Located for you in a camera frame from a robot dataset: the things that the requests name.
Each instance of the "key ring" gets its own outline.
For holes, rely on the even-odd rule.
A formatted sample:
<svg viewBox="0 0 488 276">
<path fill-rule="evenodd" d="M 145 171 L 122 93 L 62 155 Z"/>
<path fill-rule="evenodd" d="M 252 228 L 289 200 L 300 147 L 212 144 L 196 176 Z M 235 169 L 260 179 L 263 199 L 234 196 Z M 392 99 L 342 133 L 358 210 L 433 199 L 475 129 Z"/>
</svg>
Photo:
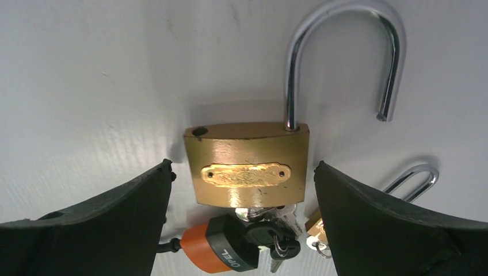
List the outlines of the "key ring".
<svg viewBox="0 0 488 276">
<path fill-rule="evenodd" d="M 332 258 L 332 255 L 327 255 L 324 252 L 322 252 L 322 250 L 320 249 L 321 246 L 325 246 L 325 249 L 324 250 L 329 250 L 330 251 L 330 248 L 329 248 L 329 246 L 327 244 L 324 244 L 321 241 L 316 241 L 312 245 L 317 249 L 317 252 L 320 254 L 320 256 L 322 256 L 322 257 L 324 257 L 326 259 L 331 259 Z"/>
<path fill-rule="evenodd" d="M 284 258 L 287 256 L 288 254 L 288 246 L 285 247 L 285 249 L 283 249 L 282 247 L 280 247 L 280 242 L 278 241 L 278 237 L 277 236 L 274 236 L 273 237 L 273 240 L 274 240 L 274 248 L 276 249 L 276 254 L 278 254 L 278 256 Z"/>
</svg>

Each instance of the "black cord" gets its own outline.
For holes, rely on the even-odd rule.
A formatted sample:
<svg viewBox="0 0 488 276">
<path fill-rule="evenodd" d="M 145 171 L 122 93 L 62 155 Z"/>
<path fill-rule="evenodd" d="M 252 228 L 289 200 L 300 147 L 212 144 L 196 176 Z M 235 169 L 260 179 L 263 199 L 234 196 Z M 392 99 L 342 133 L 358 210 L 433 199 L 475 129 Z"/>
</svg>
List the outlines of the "black cord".
<svg viewBox="0 0 488 276">
<path fill-rule="evenodd" d="M 165 253 L 165 252 L 178 252 L 181 249 L 180 239 L 172 238 L 171 241 L 168 243 L 161 243 L 158 244 L 158 248 L 156 249 L 156 253 Z"/>
</svg>

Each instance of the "white surface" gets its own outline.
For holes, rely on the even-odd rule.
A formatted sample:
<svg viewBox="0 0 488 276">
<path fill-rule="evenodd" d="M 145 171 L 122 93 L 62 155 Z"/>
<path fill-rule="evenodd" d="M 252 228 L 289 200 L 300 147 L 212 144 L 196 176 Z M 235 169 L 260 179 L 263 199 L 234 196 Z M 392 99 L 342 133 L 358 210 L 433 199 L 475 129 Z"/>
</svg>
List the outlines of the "white surface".
<svg viewBox="0 0 488 276">
<path fill-rule="evenodd" d="M 170 238 L 227 212 L 195 202 L 185 128 L 282 119 L 285 52 L 320 0 L 0 2 L 0 222 L 36 219 L 174 161 Z M 386 37 L 365 16 L 327 22 L 305 49 L 301 121 L 312 170 L 325 160 L 385 187 L 422 160 L 438 184 L 416 203 L 488 221 L 488 1 L 389 0 L 405 23 L 407 57 L 391 123 L 374 110 Z M 270 259 L 247 275 L 264 275 Z M 153 275 L 196 275 L 158 255 Z M 334 275 L 304 247 L 281 275 Z"/>
</svg>

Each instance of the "gold padlock body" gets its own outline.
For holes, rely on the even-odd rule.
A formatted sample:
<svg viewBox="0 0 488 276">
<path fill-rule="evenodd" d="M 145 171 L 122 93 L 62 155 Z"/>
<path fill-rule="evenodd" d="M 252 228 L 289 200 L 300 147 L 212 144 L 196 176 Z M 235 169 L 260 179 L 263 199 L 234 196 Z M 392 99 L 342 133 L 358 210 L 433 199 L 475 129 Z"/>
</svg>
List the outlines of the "gold padlock body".
<svg viewBox="0 0 488 276">
<path fill-rule="evenodd" d="M 314 236 L 321 242 L 328 244 L 327 235 L 325 234 L 325 228 L 323 227 L 322 215 L 320 209 L 310 217 L 305 223 L 305 229 L 310 236 Z"/>
<path fill-rule="evenodd" d="M 302 202 L 307 175 L 307 124 L 289 132 L 280 122 L 189 128 L 186 154 L 198 203 L 228 208 Z"/>
</svg>

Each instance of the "open padlock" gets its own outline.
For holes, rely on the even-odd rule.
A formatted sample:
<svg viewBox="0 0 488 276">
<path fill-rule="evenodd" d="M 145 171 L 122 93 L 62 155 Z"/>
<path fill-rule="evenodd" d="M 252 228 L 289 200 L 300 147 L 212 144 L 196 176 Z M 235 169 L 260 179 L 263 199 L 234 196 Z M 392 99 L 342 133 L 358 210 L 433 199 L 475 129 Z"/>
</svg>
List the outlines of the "open padlock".
<svg viewBox="0 0 488 276">
<path fill-rule="evenodd" d="M 309 130 L 298 124 L 300 58 L 310 34 L 343 12 L 368 12 L 384 25 L 391 43 L 388 78 L 376 118 L 391 121 L 406 53 L 397 13 L 380 1 L 324 3 L 299 25 L 287 53 L 285 121 L 199 126 L 185 131 L 185 146 L 198 203 L 229 208 L 289 205 L 304 199 Z"/>
<path fill-rule="evenodd" d="M 422 183 L 412 189 L 406 196 L 402 197 L 402 200 L 405 202 L 413 202 L 427 190 L 432 188 L 432 186 L 434 186 L 439 179 L 439 171 L 434 166 L 429 164 L 421 164 L 408 169 L 402 175 L 397 177 L 395 181 L 388 185 L 383 192 L 386 194 L 391 194 L 410 178 L 419 173 L 425 172 L 429 173 L 429 176 Z M 328 241 L 320 210 L 317 210 L 312 214 L 308 222 L 305 224 L 305 228 L 309 234 L 309 237 L 307 238 L 308 247 L 313 250 L 317 250 L 325 258 L 331 258 L 331 255 L 327 255 L 323 252 L 325 249 L 327 249 Z"/>
</svg>

